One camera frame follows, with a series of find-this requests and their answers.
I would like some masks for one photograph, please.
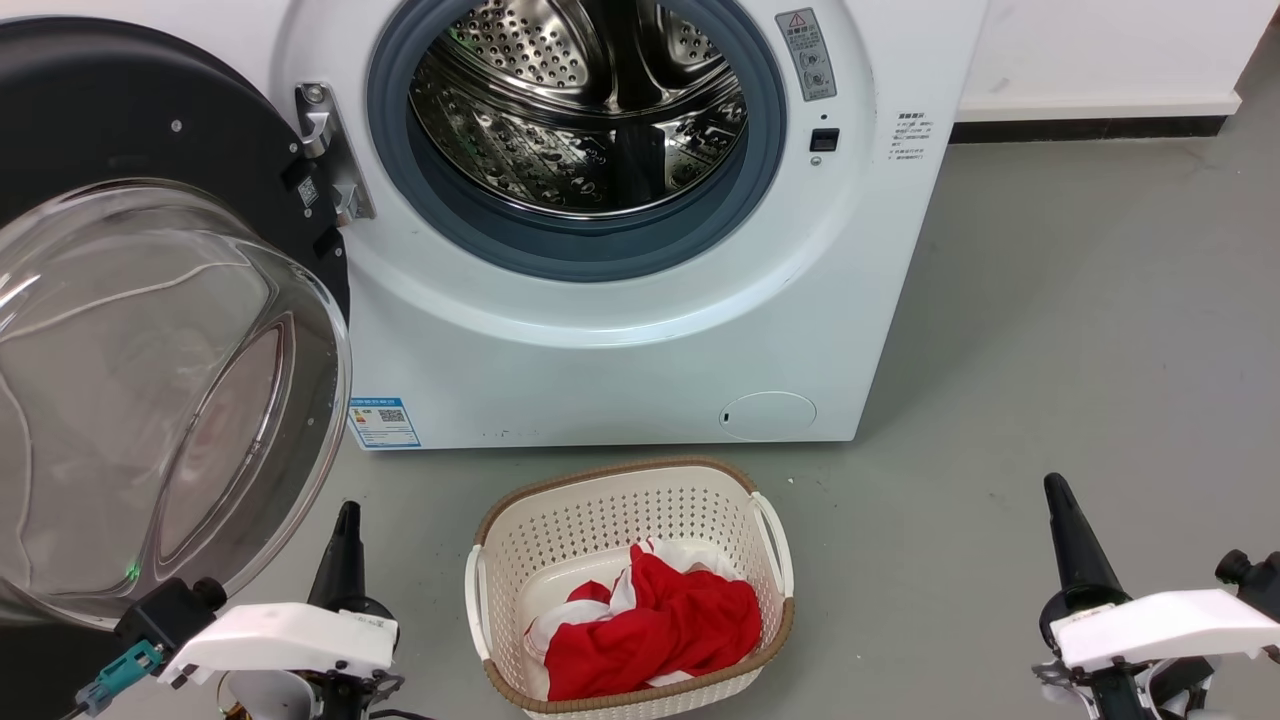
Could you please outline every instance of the black baseboard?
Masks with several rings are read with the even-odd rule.
[[[1226,115],[956,123],[951,143],[1215,137],[1225,122]]]

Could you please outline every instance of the gray floor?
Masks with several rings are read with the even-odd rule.
[[[1216,140],[951,149],[860,438],[705,448],[777,506],[799,620],[755,685],[689,720],[1084,717],[1042,701],[1028,671],[1047,659],[1036,618],[1056,589],[1048,470],[1073,482],[1135,594],[1210,587],[1233,547],[1280,550],[1277,78],[1271,37]],[[389,706],[520,717],[463,624],[481,515],[517,486],[667,452],[347,443],[242,600],[305,597],[338,505],[356,498],[370,593],[404,623],[410,682]],[[1230,662],[1211,705],[1272,716],[1276,671]],[[212,712],[211,688],[148,689],[106,717]]]

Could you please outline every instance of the laundry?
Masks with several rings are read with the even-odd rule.
[[[549,701],[580,700],[730,667],[760,630],[755,591],[727,557],[649,539],[612,589],[585,583],[535,619],[525,648],[547,667]]]

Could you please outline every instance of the laundry basket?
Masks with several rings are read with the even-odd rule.
[[[524,652],[525,629],[580,584],[611,584],[630,562],[630,546],[648,538],[727,556],[755,588],[760,644],[732,667],[673,685],[548,702],[547,671]],[[650,720],[751,684],[791,632],[792,588],[791,553],[769,501],[735,468],[681,457],[590,470],[502,498],[467,559],[466,603],[489,680],[531,717]]]

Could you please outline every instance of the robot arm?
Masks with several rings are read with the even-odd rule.
[[[1165,592],[1132,600],[1120,587],[1059,474],[1044,478],[1062,589],[1041,612],[1041,635],[1057,661],[1036,675],[1079,697],[1092,719],[1160,720],[1203,707],[1213,666],[1206,657],[1266,652],[1280,662],[1280,553],[1252,566],[1233,551],[1219,565],[1221,589]],[[1187,702],[1176,715],[1165,705]]]
[[[365,596],[355,502],[342,506],[306,603],[242,605],[218,618],[225,601],[214,580],[172,579],[134,603],[115,628],[129,651],[81,691],[72,717],[97,716],[148,674],[177,689],[232,673],[233,691],[239,674],[252,688],[241,698],[250,716],[291,720],[312,720],[317,707],[320,720],[361,720],[403,683],[388,673],[399,626]]]

